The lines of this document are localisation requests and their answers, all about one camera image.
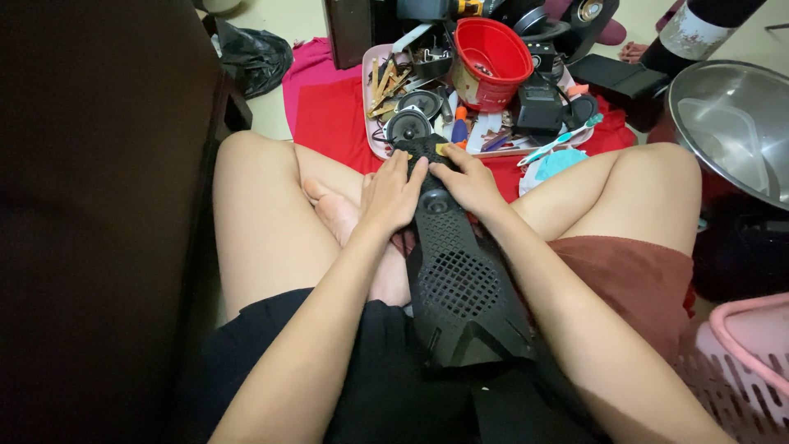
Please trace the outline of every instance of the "bottle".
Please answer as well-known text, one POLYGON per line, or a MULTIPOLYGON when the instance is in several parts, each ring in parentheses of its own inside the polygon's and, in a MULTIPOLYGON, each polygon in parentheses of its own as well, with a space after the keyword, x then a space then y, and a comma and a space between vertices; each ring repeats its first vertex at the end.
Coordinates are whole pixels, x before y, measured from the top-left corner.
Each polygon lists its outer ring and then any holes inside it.
POLYGON ((687 0, 641 56, 641 64, 675 77, 706 60, 766 0, 687 0))

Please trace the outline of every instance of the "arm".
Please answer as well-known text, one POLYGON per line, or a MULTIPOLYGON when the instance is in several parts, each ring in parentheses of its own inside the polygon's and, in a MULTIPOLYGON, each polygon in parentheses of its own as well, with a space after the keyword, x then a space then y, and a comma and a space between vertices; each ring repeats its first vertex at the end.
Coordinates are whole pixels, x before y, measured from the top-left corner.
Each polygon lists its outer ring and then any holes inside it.
POLYGON ((334 413, 372 277, 389 238, 413 218, 427 159, 406 183, 396 152, 365 177, 346 247, 260 357, 211 442, 320 442, 334 413))
POLYGON ((447 154, 465 174, 438 164, 431 172, 503 248, 559 366, 611 438, 733 442, 663 358, 507 205, 490 171, 460 149, 447 154))

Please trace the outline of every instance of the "hand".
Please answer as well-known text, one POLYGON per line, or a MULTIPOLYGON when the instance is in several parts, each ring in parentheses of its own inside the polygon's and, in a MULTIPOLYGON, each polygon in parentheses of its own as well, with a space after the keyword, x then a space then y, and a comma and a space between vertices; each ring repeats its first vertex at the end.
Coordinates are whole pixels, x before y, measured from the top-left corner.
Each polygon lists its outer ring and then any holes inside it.
POLYGON ((422 157, 411 171, 411 180, 407 180, 408 154, 394 151, 377 173, 365 176, 359 225, 375 225, 383 229, 387 237, 405 227, 413 219, 419 191, 427 174, 428 158, 422 157))
POLYGON ((445 146, 443 153, 458 165, 463 173, 452 171, 444 164, 430 164, 430 172, 441 179, 460 206, 480 220, 507 208, 507 202, 495 185, 493 173, 481 160, 472 157, 455 144, 445 146))

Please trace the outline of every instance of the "person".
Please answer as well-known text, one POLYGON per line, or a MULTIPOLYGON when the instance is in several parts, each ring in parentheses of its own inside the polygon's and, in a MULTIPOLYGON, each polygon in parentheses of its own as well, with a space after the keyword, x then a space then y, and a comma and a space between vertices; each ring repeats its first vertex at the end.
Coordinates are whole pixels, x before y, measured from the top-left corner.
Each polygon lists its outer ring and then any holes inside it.
POLYGON ((671 144, 590 157, 507 204, 491 172, 395 151, 375 174, 252 132, 219 150, 214 213, 230 321, 186 404, 210 442, 478 442, 464 385, 421 377, 393 234, 427 174, 500 245, 548 346, 614 442, 733 442, 667 363, 687 322, 700 207, 671 144))

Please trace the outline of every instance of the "pink cloth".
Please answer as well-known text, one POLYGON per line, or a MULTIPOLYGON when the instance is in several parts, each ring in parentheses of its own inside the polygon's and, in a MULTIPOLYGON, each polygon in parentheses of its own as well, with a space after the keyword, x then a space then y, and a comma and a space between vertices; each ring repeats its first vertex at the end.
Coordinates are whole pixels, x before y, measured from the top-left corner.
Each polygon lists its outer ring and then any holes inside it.
POLYGON ((282 78, 282 97, 290 133, 296 134, 298 94, 302 86, 334 83, 349 77, 361 78, 361 65, 336 70, 331 60, 329 39, 315 37, 311 42, 295 44, 294 63, 282 78))

